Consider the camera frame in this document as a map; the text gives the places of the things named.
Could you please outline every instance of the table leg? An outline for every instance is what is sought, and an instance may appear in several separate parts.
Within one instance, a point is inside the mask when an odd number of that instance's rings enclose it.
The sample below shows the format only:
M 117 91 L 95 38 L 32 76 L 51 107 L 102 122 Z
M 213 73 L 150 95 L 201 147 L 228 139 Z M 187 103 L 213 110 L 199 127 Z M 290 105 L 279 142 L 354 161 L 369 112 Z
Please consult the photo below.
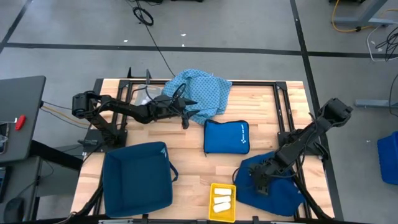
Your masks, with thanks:
M 83 163 L 81 159 L 76 158 L 75 156 L 60 152 L 35 140 L 32 140 L 32 143 L 30 144 L 30 155 L 39 156 L 46 161 L 54 162 L 74 170 L 80 170 Z

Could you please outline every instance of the concrete floor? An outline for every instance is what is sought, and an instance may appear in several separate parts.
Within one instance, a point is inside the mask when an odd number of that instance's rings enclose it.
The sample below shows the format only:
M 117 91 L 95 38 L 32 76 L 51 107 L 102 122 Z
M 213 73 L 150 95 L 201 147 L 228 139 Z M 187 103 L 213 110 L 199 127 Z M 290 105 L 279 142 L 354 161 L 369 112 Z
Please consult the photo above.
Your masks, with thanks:
M 342 4 L 337 15 L 358 15 L 371 1 L 361 6 Z M 0 40 L 24 3 L 0 0 Z M 308 83 L 312 80 L 307 80 L 289 0 L 165 0 L 154 7 L 141 4 L 155 19 L 150 30 L 158 45 L 176 47 L 163 53 L 174 73 L 198 68 L 227 79 L 301 80 L 310 99 Z M 366 58 L 365 38 L 370 30 L 350 34 L 334 31 L 330 25 L 333 5 L 326 0 L 298 0 L 296 4 L 309 52 L 364 53 L 362 58 L 309 58 L 320 104 L 332 97 L 352 107 L 357 98 L 387 99 L 398 71 L 395 61 L 372 63 Z M 390 0 L 383 9 L 393 7 L 397 8 L 398 3 Z M 386 17 L 398 20 L 395 12 Z M 371 40 L 383 41 L 393 28 L 377 30 Z M 125 77 L 129 67 L 134 76 L 142 76 L 148 68 L 154 78 L 171 78 L 156 51 L 78 49 L 79 45 L 153 46 L 145 26 L 138 23 L 124 0 L 33 0 L 8 43 L 44 45 L 43 49 L 6 45 L 0 53 L 0 79 L 45 75 L 43 99 L 63 106 L 70 106 L 74 94 L 92 89 L 97 78 Z M 75 49 L 55 49 L 46 44 L 73 45 L 71 48 Z M 297 54 L 186 52 L 182 45 Z M 346 126 L 328 133 L 345 220 L 396 220 L 398 186 L 381 180 L 376 141 L 390 135 L 397 125 L 398 119 L 387 110 L 355 109 Z M 82 129 L 39 113 L 34 139 L 60 147 L 76 144 L 84 135 Z M 79 155 L 81 149 L 70 154 Z M 39 189 L 39 195 L 46 197 L 40 201 L 38 218 L 65 217 L 72 204 L 78 174 L 63 167 L 54 168 L 54 175 L 43 181 Z

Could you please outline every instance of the yellow plastic bin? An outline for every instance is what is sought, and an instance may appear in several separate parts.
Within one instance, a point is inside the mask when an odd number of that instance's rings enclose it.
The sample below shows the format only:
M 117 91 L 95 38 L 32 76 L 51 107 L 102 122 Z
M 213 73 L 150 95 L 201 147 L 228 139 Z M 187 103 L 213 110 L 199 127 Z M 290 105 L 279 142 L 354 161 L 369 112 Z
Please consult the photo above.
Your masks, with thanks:
M 231 189 L 232 190 L 232 195 L 231 195 L 231 208 L 215 213 L 213 210 L 214 204 L 214 198 L 215 197 L 222 197 L 225 195 L 217 195 L 214 193 L 215 188 L 224 188 L 224 189 Z M 210 201 L 209 201 L 209 220 L 212 221 L 219 221 L 219 222 L 229 222 L 233 223 L 235 222 L 235 209 L 236 209 L 236 186 L 232 184 L 217 184 L 217 183 L 212 183 L 210 187 Z

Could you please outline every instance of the wooden tabletop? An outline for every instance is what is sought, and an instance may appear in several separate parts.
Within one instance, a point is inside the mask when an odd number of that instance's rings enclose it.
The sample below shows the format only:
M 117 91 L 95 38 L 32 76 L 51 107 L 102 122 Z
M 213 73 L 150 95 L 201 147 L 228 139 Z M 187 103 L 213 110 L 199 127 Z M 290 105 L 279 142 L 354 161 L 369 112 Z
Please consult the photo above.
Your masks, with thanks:
M 101 95 L 116 97 L 118 79 L 104 79 Z M 287 82 L 290 105 L 296 128 L 304 128 L 311 122 L 309 108 L 302 82 Z M 287 126 L 287 116 L 283 104 L 282 111 Z M 102 114 L 108 121 L 112 112 Z M 249 123 L 250 152 L 246 155 L 205 154 L 203 153 L 203 126 L 190 121 L 188 129 L 183 130 L 180 118 L 162 119 L 150 124 L 140 124 L 128 118 L 127 146 L 163 141 L 167 145 L 171 163 L 179 172 L 178 181 L 173 183 L 173 204 L 158 211 L 151 212 L 149 218 L 154 219 L 208 219 L 208 202 L 211 183 L 232 184 L 231 175 L 239 167 L 243 159 L 264 154 L 278 148 L 277 132 L 279 125 L 275 110 L 272 88 L 269 86 L 236 86 L 233 85 L 228 98 L 225 114 L 213 118 L 218 122 L 243 119 Z M 72 211 L 79 211 L 98 186 L 104 154 L 91 155 L 80 172 L 73 200 Z M 321 160 L 316 156 L 307 156 L 303 166 L 305 183 L 308 191 L 323 211 L 334 217 L 330 195 L 326 183 Z M 237 202 L 236 220 L 252 220 L 258 216 L 260 220 L 293 220 Z

